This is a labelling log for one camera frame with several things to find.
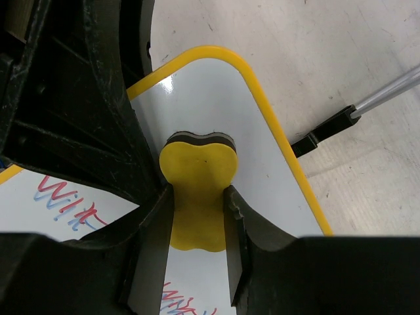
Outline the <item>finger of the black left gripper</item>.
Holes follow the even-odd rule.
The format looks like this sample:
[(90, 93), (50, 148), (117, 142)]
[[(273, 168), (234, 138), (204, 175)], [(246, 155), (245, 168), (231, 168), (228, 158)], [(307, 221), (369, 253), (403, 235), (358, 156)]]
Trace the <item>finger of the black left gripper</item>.
[(160, 189), (128, 88), (153, 1), (1, 2), (1, 159), (143, 204)]

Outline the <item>yellow bone-shaped eraser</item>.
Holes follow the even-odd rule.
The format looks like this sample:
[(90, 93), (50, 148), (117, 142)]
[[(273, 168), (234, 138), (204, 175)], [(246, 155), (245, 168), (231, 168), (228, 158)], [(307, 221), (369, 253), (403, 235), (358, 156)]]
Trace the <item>yellow bone-shaped eraser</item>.
[(223, 192), (238, 169), (234, 140), (224, 133), (174, 133), (161, 149), (159, 166), (175, 198), (171, 246), (224, 251)]

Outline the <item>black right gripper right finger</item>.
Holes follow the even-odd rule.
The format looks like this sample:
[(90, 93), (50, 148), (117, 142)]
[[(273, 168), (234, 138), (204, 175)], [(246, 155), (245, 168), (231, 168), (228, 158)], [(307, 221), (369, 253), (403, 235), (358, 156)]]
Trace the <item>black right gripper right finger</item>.
[(419, 238), (302, 237), (224, 191), (230, 302), (238, 314), (418, 314)]

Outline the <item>yellow-framed whiteboard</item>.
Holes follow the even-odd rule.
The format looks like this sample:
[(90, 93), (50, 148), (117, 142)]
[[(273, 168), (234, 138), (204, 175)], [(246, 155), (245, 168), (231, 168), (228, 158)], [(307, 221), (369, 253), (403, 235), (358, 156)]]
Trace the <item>yellow-framed whiteboard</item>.
[(331, 228), (253, 70), (190, 49), (120, 104), (59, 62), (2, 144), (2, 314), (319, 313)]

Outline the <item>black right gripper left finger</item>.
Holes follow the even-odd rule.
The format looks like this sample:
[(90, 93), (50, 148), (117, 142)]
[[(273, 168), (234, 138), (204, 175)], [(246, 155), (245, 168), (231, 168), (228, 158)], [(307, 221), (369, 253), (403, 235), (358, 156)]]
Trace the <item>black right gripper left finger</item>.
[(174, 193), (80, 240), (1, 234), (2, 314), (158, 314)]

